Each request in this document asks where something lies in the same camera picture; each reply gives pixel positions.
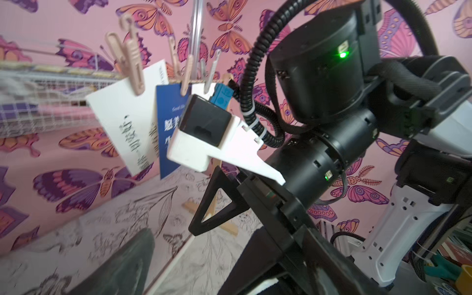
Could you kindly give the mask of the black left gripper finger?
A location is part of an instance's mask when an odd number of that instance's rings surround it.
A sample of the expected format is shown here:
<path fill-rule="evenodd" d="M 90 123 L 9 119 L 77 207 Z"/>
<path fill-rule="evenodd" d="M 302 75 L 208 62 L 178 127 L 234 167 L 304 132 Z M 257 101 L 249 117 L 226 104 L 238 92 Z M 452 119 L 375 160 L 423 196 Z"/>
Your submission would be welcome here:
<path fill-rule="evenodd" d="M 71 295 L 142 295 L 155 241 L 150 229 L 142 229 L 92 275 L 73 288 Z"/>

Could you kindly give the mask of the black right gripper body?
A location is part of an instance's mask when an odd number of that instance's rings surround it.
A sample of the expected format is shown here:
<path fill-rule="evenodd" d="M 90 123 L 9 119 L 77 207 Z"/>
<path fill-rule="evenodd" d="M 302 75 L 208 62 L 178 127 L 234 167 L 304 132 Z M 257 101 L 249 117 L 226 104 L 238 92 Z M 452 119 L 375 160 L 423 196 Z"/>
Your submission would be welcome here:
<path fill-rule="evenodd" d="M 317 231 L 291 194 L 255 176 L 230 179 L 231 219 L 252 210 L 254 231 L 219 290 L 221 295 L 370 295 L 372 280 Z"/>

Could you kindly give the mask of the blue postcard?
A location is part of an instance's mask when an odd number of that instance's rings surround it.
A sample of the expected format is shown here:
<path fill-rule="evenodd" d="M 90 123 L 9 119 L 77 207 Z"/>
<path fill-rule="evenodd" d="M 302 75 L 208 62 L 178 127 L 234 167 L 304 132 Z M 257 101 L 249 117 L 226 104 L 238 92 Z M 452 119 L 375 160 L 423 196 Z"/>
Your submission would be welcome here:
<path fill-rule="evenodd" d="M 157 131 L 161 179 L 173 173 L 180 164 L 167 159 L 173 132 L 179 126 L 189 94 L 181 95 L 181 86 L 169 84 L 156 87 Z"/>

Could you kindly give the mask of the plain white postcard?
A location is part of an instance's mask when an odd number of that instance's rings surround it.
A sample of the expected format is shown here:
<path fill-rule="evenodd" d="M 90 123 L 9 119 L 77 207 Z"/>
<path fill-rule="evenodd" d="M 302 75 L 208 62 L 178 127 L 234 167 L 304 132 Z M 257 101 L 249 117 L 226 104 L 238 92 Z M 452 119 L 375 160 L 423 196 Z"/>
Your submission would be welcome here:
<path fill-rule="evenodd" d="M 210 98 L 215 93 L 215 86 L 216 83 L 212 83 L 208 92 L 205 92 L 205 83 L 196 83 L 191 85 L 191 95 L 198 95 L 202 97 L 204 100 L 209 101 Z"/>

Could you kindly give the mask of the grey clothespin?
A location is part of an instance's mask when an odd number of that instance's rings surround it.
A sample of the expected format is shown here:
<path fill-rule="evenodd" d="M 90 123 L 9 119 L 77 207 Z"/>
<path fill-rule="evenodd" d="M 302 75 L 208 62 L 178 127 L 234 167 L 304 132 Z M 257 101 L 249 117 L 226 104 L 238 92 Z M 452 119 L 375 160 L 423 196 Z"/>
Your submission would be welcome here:
<path fill-rule="evenodd" d="M 205 60 L 204 59 L 200 60 L 200 73 L 201 73 L 201 78 L 204 81 L 204 94 L 207 94 L 210 91 L 210 87 L 215 77 L 215 72 L 216 72 L 220 55 L 221 55 L 221 49 L 217 49 L 214 56 L 215 59 L 213 60 L 211 64 L 210 71 L 206 71 L 207 64 Z"/>

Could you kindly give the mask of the white postcard black text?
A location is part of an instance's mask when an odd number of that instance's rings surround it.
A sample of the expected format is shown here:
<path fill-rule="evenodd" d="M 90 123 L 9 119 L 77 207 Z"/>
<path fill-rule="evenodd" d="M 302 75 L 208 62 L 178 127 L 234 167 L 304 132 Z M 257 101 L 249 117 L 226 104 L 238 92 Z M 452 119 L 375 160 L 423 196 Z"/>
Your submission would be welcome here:
<path fill-rule="evenodd" d="M 169 83 L 165 60 L 143 70 L 145 91 L 136 95 L 129 78 L 86 96 L 108 138 L 135 176 L 157 158 L 156 87 Z"/>

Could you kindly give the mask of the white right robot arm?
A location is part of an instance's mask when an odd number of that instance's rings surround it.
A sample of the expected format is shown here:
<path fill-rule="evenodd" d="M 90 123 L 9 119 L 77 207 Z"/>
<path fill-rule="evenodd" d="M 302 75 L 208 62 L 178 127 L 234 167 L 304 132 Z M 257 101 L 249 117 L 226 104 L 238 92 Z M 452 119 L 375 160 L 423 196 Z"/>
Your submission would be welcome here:
<path fill-rule="evenodd" d="M 472 79 L 441 56 L 414 1 L 391 1 L 422 55 L 383 58 L 378 1 L 320 12 L 276 44 L 309 6 L 287 1 L 248 57 L 238 99 L 245 122 L 275 148 L 267 163 L 279 184 L 242 167 L 211 177 L 190 224 L 195 235 L 253 210 L 262 222 L 223 283 L 222 295 L 385 295 L 413 244 L 439 217 L 472 205 Z M 344 256 L 316 229 L 309 210 L 385 133 L 409 141 L 392 200 L 361 189 L 386 215 Z"/>

